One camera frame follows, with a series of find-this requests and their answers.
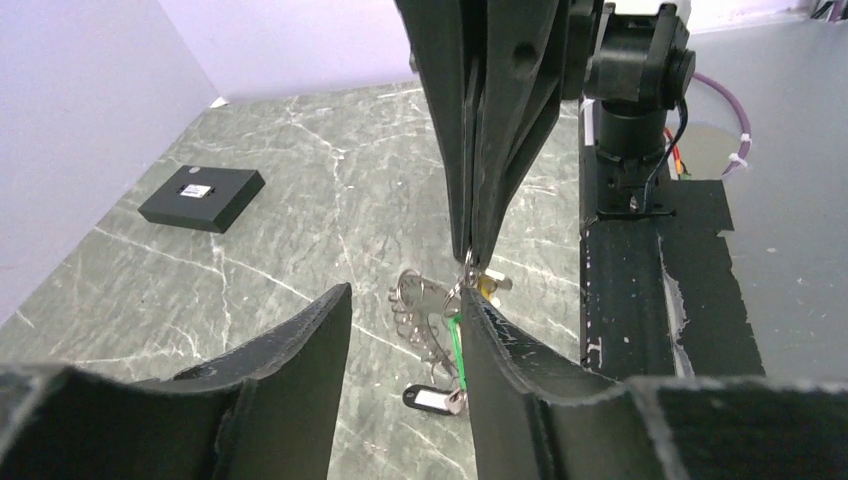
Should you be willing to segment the yellow tag key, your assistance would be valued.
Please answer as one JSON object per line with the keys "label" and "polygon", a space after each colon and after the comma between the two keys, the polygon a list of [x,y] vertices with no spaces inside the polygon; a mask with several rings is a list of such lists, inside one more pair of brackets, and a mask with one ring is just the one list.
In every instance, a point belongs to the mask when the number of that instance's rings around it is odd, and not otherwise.
{"label": "yellow tag key", "polygon": [[478,277],[478,290],[496,308],[501,306],[501,301],[496,297],[496,293],[500,290],[508,292],[512,288],[513,279],[496,270],[486,269]]}

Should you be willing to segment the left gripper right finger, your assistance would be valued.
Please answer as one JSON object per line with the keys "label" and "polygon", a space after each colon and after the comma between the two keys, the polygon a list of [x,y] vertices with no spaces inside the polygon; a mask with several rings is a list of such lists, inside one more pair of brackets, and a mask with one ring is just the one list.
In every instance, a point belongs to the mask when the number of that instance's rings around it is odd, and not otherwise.
{"label": "left gripper right finger", "polygon": [[843,479],[847,385],[765,377],[615,381],[461,293],[482,479]]}

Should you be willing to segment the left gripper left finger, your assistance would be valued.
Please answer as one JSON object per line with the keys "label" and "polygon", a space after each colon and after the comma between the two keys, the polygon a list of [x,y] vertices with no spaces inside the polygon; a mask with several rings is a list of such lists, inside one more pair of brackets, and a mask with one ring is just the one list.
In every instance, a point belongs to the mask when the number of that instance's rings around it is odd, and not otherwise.
{"label": "left gripper left finger", "polygon": [[333,286],[291,319],[169,379],[1,368],[5,479],[323,479],[352,327]]}

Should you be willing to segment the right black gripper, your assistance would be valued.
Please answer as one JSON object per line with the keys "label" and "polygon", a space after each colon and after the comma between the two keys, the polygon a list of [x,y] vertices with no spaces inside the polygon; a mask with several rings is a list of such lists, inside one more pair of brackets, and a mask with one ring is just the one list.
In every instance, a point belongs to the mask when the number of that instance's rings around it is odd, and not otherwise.
{"label": "right black gripper", "polygon": [[485,268],[509,164],[560,81],[580,153],[657,159],[695,70],[688,1],[397,1],[445,172],[452,252]]}

